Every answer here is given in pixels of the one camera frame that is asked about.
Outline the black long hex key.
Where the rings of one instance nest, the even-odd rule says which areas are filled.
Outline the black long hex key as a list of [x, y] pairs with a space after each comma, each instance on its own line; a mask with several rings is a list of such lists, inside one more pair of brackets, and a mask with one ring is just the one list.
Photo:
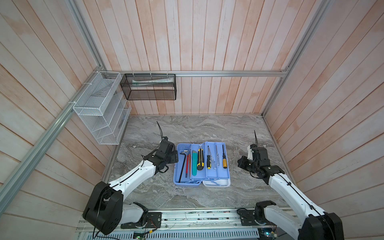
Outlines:
[[180, 182], [181, 182], [181, 179], [182, 179], [182, 175], [183, 175], [183, 171], [184, 171], [185, 162], [186, 162], [186, 159], [187, 159], [187, 156], [188, 156], [188, 151], [182, 151], [182, 152], [181, 152], [181, 155], [184, 156], [184, 160], [183, 160], [183, 165], [182, 165], [182, 169], [181, 169], [181, 173], [180, 173], [180, 177], [179, 177], [179, 181], [178, 181], [178, 183], [180, 183]]

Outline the red sleeved hex key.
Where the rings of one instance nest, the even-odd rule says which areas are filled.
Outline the red sleeved hex key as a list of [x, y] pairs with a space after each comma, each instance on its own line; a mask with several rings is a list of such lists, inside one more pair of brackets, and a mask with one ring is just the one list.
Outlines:
[[189, 176], [189, 169], [190, 169], [190, 159], [191, 159], [191, 154], [190, 154], [190, 151], [185, 151], [186, 152], [186, 155], [187, 155], [187, 162], [186, 162], [186, 173], [185, 173], [185, 177], [188, 178]]

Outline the teal utility knife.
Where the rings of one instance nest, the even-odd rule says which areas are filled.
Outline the teal utility knife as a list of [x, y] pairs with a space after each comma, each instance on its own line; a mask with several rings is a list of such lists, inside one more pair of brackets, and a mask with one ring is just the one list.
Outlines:
[[197, 166], [198, 166], [198, 153], [196, 151], [192, 151], [192, 176], [197, 175]]

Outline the clear handled tester screwdriver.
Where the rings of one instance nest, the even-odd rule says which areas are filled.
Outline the clear handled tester screwdriver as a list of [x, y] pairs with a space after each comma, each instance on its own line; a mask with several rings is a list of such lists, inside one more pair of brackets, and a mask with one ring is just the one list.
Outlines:
[[218, 153], [217, 144], [215, 144], [215, 155], [216, 155], [216, 165], [217, 165], [217, 167], [219, 167], [220, 166], [220, 157], [219, 157], [219, 153]]

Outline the white and blue tool box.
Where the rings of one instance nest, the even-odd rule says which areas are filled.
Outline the white and blue tool box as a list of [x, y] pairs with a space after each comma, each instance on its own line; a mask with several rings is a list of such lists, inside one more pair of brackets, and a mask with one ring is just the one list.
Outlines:
[[179, 187], [227, 188], [231, 185], [226, 144], [178, 144], [179, 162], [174, 167], [174, 184]]

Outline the black yellow small screwdriver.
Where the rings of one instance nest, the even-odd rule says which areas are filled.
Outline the black yellow small screwdriver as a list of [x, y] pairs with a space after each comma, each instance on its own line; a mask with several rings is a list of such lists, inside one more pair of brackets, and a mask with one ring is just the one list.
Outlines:
[[212, 153], [211, 153], [211, 150], [210, 150], [210, 147], [207, 146], [207, 169], [210, 170], [212, 168]]

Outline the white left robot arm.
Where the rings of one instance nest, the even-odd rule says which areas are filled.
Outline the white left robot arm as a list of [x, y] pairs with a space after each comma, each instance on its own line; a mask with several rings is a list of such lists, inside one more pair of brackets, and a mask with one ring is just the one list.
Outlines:
[[110, 234], [118, 225], [147, 226], [148, 209], [137, 202], [124, 206], [124, 201], [145, 180], [168, 171], [168, 164], [177, 163], [178, 151], [168, 137], [162, 137], [158, 147], [142, 158], [125, 175], [109, 183], [101, 181], [95, 185], [83, 218], [102, 234]]

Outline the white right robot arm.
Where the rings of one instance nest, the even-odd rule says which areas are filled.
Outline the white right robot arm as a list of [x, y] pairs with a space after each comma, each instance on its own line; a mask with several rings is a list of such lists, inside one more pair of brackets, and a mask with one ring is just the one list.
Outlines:
[[343, 240], [341, 218], [327, 213], [311, 201], [277, 165], [271, 165], [266, 148], [256, 144], [247, 147], [247, 156], [238, 160], [239, 168], [252, 177], [263, 180], [292, 208], [296, 216], [284, 212], [273, 201], [258, 202], [254, 222], [258, 225], [273, 223], [295, 240]]

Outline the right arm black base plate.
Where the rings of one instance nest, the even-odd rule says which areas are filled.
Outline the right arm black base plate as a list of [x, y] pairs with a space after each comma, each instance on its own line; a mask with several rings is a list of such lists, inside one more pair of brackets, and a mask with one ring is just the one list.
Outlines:
[[265, 223], [260, 224], [255, 220], [255, 211], [245, 208], [237, 209], [237, 214], [240, 216], [242, 226], [263, 226]]

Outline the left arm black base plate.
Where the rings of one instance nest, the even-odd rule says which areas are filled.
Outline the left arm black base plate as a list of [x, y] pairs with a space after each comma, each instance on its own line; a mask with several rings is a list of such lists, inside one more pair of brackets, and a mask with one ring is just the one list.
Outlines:
[[158, 229], [161, 227], [161, 223], [161, 212], [149, 212], [144, 214], [138, 223], [121, 224], [121, 229]]

